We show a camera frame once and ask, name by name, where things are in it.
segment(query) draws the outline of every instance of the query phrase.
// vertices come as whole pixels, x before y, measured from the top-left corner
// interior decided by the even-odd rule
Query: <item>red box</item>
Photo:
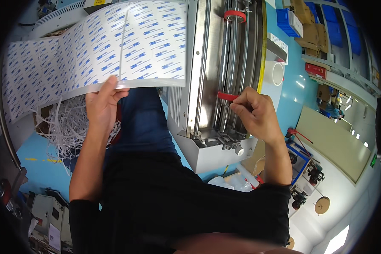
[[[305,71],[309,74],[315,75],[316,77],[326,79],[326,69],[323,67],[306,63]]]

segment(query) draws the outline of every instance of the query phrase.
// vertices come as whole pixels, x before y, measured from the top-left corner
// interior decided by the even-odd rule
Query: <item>hand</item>
[[[108,137],[116,122],[117,102],[128,96],[129,88],[115,90],[116,76],[110,76],[99,92],[86,94],[89,129]]]
[[[283,140],[274,104],[268,95],[259,94],[246,87],[242,94],[233,100],[230,108],[240,117],[246,130],[258,139],[270,144]]]

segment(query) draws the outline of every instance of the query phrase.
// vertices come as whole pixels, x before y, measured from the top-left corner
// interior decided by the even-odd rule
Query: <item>white sheet with blue print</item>
[[[185,86],[187,8],[186,0],[117,3],[62,35],[10,43],[2,74],[6,122],[98,91],[110,75],[119,78],[117,88]]]

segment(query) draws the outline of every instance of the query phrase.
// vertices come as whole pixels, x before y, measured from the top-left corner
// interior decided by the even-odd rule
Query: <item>black shirt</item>
[[[285,246],[288,186],[251,192],[209,185],[172,153],[114,154],[103,177],[102,210],[70,202],[73,252],[173,253],[182,236],[232,232]]]

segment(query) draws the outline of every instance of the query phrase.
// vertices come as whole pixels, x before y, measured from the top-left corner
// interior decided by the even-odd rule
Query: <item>blue jeans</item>
[[[106,150],[105,163],[118,152],[172,152],[178,154],[169,134],[167,119],[155,87],[132,88],[121,99],[120,139]],[[71,172],[77,157],[64,159]]]

